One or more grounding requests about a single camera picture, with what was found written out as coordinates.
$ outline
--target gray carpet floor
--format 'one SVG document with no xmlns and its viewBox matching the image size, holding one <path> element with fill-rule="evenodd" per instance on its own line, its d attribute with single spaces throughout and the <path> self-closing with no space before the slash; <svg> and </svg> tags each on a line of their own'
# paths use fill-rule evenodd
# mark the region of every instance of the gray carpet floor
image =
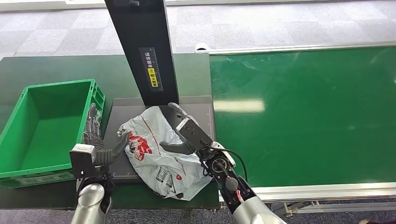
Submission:
<svg viewBox="0 0 396 224">
<path fill-rule="evenodd" d="M 213 49 L 396 41 L 396 1 L 168 7 L 175 53 L 198 42 Z M 106 9 L 0 13 L 5 56 L 123 54 Z M 67 224 L 73 211 L 0 210 L 0 224 Z M 356 224 L 396 219 L 396 211 L 297 214 L 290 224 Z M 227 209 L 113 210 L 110 224 L 230 224 Z"/>
</svg>

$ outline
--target red logo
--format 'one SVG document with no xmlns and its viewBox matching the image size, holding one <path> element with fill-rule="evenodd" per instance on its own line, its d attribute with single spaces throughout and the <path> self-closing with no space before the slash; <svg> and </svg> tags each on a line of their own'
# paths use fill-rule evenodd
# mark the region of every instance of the red logo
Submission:
<svg viewBox="0 0 396 224">
<path fill-rule="evenodd" d="M 135 136 L 132 132 L 128 133 L 129 135 L 129 151 L 135 155 L 135 158 L 139 161 L 144 159 L 144 155 L 146 153 L 152 154 L 153 151 L 149 148 L 147 141 L 141 136 Z"/>
</svg>

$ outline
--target robotic hand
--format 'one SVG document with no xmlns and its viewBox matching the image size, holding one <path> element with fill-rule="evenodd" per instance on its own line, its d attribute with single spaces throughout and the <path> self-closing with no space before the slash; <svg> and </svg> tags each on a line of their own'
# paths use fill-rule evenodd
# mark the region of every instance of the robotic hand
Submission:
<svg viewBox="0 0 396 224">
<path fill-rule="evenodd" d="M 160 145 L 169 152 L 195 153 L 199 157 L 204 171 L 220 184 L 221 196 L 236 223 L 286 224 L 268 209 L 242 177 L 235 174 L 235 161 L 228 153 L 232 151 L 213 141 L 179 105 L 168 105 L 174 108 L 177 116 L 182 119 L 175 131 L 183 144 L 171 145 L 161 142 Z"/>
<path fill-rule="evenodd" d="M 100 137 L 100 120 L 96 105 L 92 104 L 86 119 L 84 144 L 76 144 L 70 151 L 71 167 L 77 178 L 78 204 L 72 224 L 104 224 L 111 209 L 112 176 L 109 165 L 128 144 L 128 134 L 113 149 L 104 149 Z"/>
</svg>

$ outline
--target black platform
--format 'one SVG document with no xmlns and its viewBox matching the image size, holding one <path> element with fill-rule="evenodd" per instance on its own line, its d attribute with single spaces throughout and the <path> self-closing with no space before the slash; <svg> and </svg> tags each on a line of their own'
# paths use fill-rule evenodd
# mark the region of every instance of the black platform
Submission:
<svg viewBox="0 0 396 224">
<path fill-rule="evenodd" d="M 215 139 L 212 96 L 180 97 L 179 105 L 195 118 L 206 134 Z M 119 141 L 117 137 L 119 127 L 145 109 L 146 106 L 141 98 L 114 99 L 106 127 L 105 148 L 114 147 Z M 176 112 L 167 105 L 160 106 L 160 109 L 172 128 L 176 128 L 181 121 L 176 117 Z M 125 152 L 110 166 L 110 172 L 114 175 L 115 183 L 142 182 Z"/>
</svg>

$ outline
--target green plastic crate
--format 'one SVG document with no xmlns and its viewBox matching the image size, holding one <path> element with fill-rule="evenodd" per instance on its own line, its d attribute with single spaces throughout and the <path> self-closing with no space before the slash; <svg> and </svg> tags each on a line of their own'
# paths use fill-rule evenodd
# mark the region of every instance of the green plastic crate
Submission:
<svg viewBox="0 0 396 224">
<path fill-rule="evenodd" d="M 105 96 L 94 79 L 26 87 L 0 135 L 0 184 L 74 179 L 69 151 L 82 142 L 91 103 L 102 113 Z"/>
</svg>

